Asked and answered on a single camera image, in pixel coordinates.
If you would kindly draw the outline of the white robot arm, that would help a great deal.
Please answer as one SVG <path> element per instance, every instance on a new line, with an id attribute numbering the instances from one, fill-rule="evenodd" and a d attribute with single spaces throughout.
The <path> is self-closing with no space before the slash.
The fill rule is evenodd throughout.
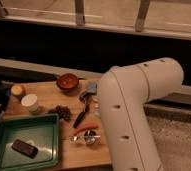
<path id="1" fill-rule="evenodd" d="M 164 171 L 143 105 L 175 92 L 183 79 L 172 58 L 113 67 L 102 76 L 99 111 L 114 171 Z"/>

